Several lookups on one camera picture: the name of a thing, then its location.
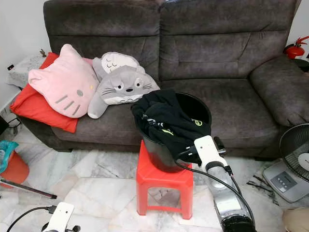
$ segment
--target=red plastic stool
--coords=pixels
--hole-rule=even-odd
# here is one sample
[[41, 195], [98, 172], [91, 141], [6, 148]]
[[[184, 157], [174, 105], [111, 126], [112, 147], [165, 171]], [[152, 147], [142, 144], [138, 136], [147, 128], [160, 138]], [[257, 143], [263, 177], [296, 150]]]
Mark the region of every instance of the red plastic stool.
[[[148, 189], [152, 187], [178, 189], [180, 192], [181, 209], [148, 205]], [[140, 145], [136, 189], [137, 212], [139, 215], [146, 215], [147, 210], [164, 210], [182, 213], [183, 219], [190, 219], [192, 217], [193, 173], [188, 170], [166, 173], [157, 169], [150, 161], [143, 140]]]

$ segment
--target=sofa backrest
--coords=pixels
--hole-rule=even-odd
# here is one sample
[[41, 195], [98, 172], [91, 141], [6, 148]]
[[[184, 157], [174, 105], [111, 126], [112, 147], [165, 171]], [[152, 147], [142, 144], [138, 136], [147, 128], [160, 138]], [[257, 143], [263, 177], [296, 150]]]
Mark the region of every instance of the sofa backrest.
[[50, 0], [43, 11], [53, 52], [72, 44], [85, 58], [124, 53], [158, 80], [160, 16], [153, 0]]
[[161, 7], [161, 81], [244, 78], [283, 51], [295, 0], [170, 0]]

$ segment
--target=electric fan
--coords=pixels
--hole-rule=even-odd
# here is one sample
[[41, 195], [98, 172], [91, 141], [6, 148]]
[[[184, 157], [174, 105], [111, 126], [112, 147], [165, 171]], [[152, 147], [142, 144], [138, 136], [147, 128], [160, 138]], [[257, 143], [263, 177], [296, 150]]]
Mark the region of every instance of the electric fan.
[[288, 202], [309, 194], [309, 123], [287, 130], [279, 143], [282, 159], [263, 172], [272, 188]]

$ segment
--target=fire extinguisher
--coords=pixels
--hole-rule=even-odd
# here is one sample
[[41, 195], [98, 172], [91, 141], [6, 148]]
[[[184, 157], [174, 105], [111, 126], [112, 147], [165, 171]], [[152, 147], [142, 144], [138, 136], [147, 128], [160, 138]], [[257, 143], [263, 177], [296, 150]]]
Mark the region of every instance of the fire extinguisher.
[[295, 42], [295, 44], [290, 44], [285, 47], [283, 50], [284, 54], [287, 54], [290, 59], [295, 59], [295, 57], [300, 57], [305, 53], [305, 50], [301, 47], [302, 44], [307, 44], [302, 42], [305, 39], [308, 39], [309, 36], [306, 36], [304, 38], [298, 38]]

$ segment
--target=marble floor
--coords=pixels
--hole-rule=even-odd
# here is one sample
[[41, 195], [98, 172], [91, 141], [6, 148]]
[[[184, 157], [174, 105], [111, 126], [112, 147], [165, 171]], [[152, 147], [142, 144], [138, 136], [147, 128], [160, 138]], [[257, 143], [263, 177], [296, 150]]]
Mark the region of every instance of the marble floor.
[[[182, 219], [172, 212], [136, 212], [135, 174], [137, 153], [73, 150], [56, 152], [44, 145], [23, 125], [14, 137], [6, 131], [0, 140], [19, 143], [16, 151], [30, 168], [25, 185], [56, 194], [51, 200], [19, 189], [0, 187], [0, 232], [27, 210], [60, 201], [74, 204], [68, 224], [80, 225], [82, 232], [221, 232], [211, 193], [205, 178], [195, 175], [193, 217]], [[282, 209], [269, 198], [246, 185], [263, 162], [251, 158], [227, 157], [251, 206], [258, 232], [284, 232]], [[149, 204], [179, 206], [179, 193], [167, 188], [149, 190]], [[39, 232], [49, 221], [47, 211], [34, 211], [20, 220], [12, 232]]]

